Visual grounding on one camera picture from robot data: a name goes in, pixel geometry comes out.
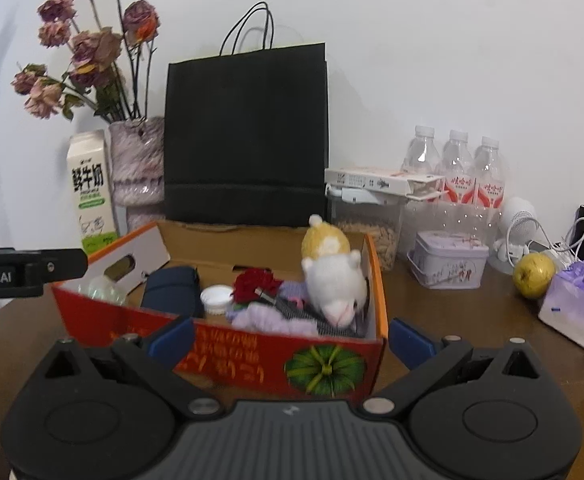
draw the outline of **white fan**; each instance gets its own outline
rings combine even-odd
[[[536,211],[530,202],[518,196],[504,200],[499,220],[501,237],[494,242],[488,259],[490,265],[512,274],[517,262],[530,252],[528,242],[533,240],[537,229]]]

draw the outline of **milk carton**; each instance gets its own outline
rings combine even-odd
[[[67,170],[83,249],[91,254],[118,238],[103,130],[72,136],[67,152]]]

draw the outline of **table surface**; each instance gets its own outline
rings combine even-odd
[[[517,296],[510,277],[486,267],[478,290],[427,290],[399,264],[384,274],[383,284],[389,317],[401,316],[432,336],[460,335],[475,347],[502,346],[511,336],[530,342],[581,418],[583,444],[569,479],[584,480],[584,350],[537,320],[533,305]],[[14,300],[0,311],[0,422],[33,368],[63,335],[49,290],[42,298]],[[406,371],[387,351],[376,387]],[[263,397],[226,386],[217,386],[214,394],[225,403]],[[7,474],[0,451],[0,480]]]

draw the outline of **red crochet item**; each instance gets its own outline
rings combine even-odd
[[[240,273],[234,280],[234,303],[249,303],[259,299],[255,290],[262,288],[270,296],[275,297],[282,280],[275,280],[274,274],[265,269],[248,269]]]

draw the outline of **plush toy's ear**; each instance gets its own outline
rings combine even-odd
[[[352,251],[347,257],[347,261],[352,269],[357,269],[361,264],[361,251]]]
[[[316,227],[317,225],[321,225],[323,223],[323,218],[320,215],[311,215],[310,216],[310,227]]]
[[[303,267],[303,272],[309,272],[314,264],[314,260],[311,258],[303,258],[301,260],[301,267]]]

